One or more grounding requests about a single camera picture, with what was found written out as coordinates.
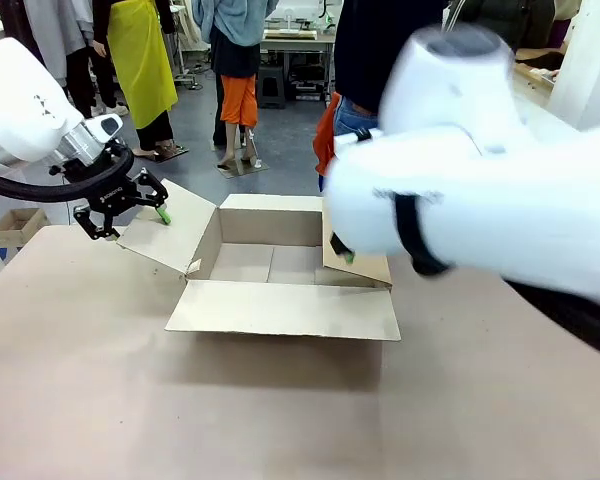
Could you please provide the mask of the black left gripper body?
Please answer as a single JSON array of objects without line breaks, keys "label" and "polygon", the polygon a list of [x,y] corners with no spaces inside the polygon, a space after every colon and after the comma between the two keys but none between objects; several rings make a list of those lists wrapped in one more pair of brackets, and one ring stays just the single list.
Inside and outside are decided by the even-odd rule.
[{"label": "black left gripper body", "polygon": [[137,206],[141,197],[137,182],[129,175],[134,155],[124,144],[107,144],[92,162],[65,159],[52,166],[52,175],[62,178],[63,186],[88,182],[90,187],[72,210],[74,218],[90,218],[93,213],[115,218]]}]

